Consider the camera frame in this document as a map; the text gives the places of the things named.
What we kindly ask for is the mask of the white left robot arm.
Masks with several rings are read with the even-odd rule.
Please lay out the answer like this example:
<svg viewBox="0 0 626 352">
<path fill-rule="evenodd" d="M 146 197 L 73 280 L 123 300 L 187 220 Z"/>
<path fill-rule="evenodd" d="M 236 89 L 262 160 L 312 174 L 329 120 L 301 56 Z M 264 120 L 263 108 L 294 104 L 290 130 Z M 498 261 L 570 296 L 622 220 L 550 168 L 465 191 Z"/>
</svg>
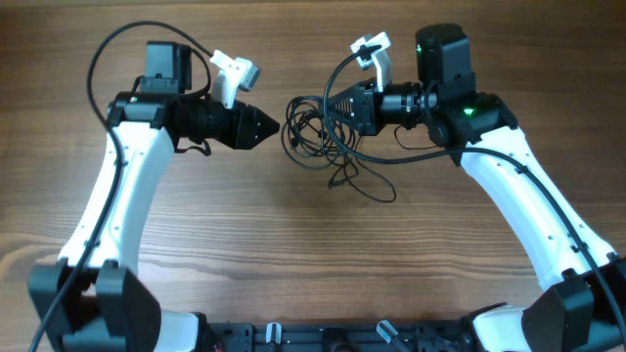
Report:
<svg viewBox="0 0 626 352">
<path fill-rule="evenodd" d="M 206 85 L 192 87 L 199 52 L 151 41 L 133 87 L 107 112 L 107 149 L 80 222 L 52 265 L 33 267 L 28 291 L 37 339 L 57 351 L 221 351 L 224 339 L 201 313 L 164 310 L 137 276 L 141 237 L 159 180 L 180 141 L 210 155 L 210 141 L 250 150 L 279 123 L 237 99 L 259 68 L 215 52 Z"/>
</svg>

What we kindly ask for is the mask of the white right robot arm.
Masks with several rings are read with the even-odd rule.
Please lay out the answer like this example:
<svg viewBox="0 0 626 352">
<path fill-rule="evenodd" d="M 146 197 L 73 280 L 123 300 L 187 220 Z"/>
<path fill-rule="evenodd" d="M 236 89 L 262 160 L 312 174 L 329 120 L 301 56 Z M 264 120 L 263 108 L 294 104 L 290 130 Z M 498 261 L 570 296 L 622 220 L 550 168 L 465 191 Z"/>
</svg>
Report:
<svg viewBox="0 0 626 352">
<path fill-rule="evenodd" d="M 625 260 L 576 213 L 544 171 L 503 100 L 476 88 L 470 42 L 453 23 L 415 35 L 418 81 L 395 84 L 385 33 L 365 35 L 350 58 L 374 78 L 320 104 L 338 124 L 374 136 L 424 125 L 436 156 L 449 156 L 485 191 L 523 246 L 542 289 L 528 307 L 506 303 L 461 320 L 474 351 L 606 351 L 625 343 Z"/>
</svg>

